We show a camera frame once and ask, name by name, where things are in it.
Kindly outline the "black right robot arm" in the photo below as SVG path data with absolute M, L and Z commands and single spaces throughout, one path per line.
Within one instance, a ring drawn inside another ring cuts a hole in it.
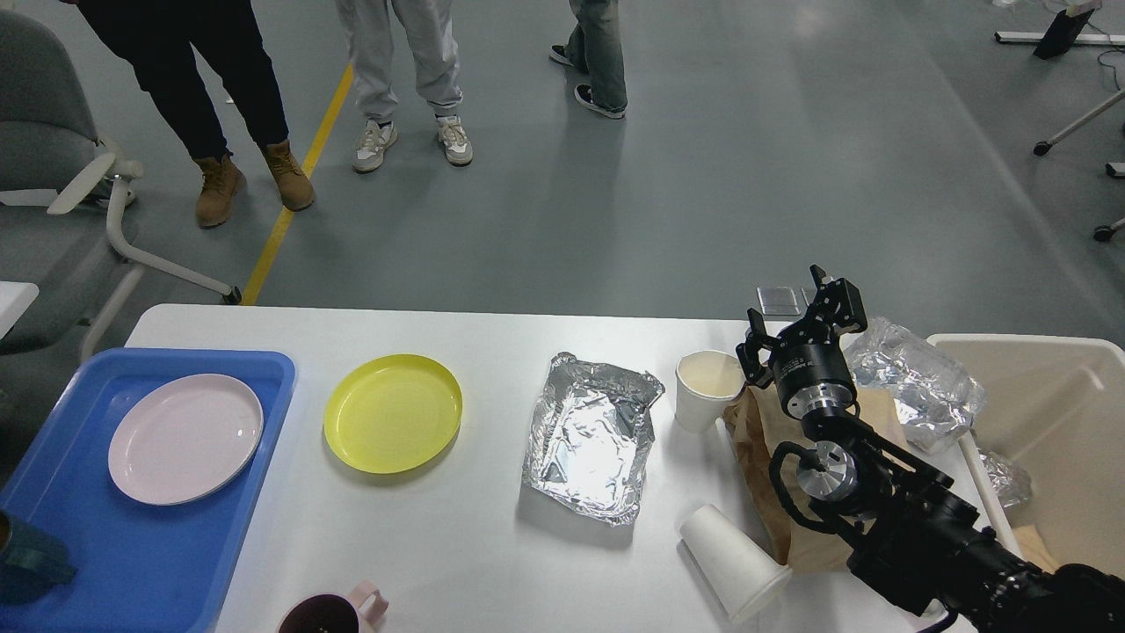
M 807 530 L 850 546 L 853 576 L 886 602 L 920 615 L 939 602 L 943 632 L 958 617 L 980 632 L 1120 632 L 1124 586 L 1092 566 L 1047 572 L 1016 557 L 953 478 L 860 419 L 857 389 L 839 340 L 867 328 L 860 289 L 811 266 L 816 295 L 799 320 L 772 336 L 760 311 L 736 356 L 747 385 L 775 386 L 782 412 L 807 445 L 782 441 L 770 458 L 780 505 Z

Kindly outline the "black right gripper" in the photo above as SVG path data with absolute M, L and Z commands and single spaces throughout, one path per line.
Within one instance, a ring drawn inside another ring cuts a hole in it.
M 868 328 L 867 309 L 855 284 L 829 275 L 821 266 L 810 266 L 810 273 L 816 292 L 793 324 L 791 341 L 770 335 L 763 313 L 748 308 L 749 328 L 736 345 L 744 381 L 757 389 L 774 382 L 780 407 L 792 419 L 802 419 L 814 409 L 847 410 L 857 403 L 842 338 Z M 768 356 L 762 361 L 764 350 Z

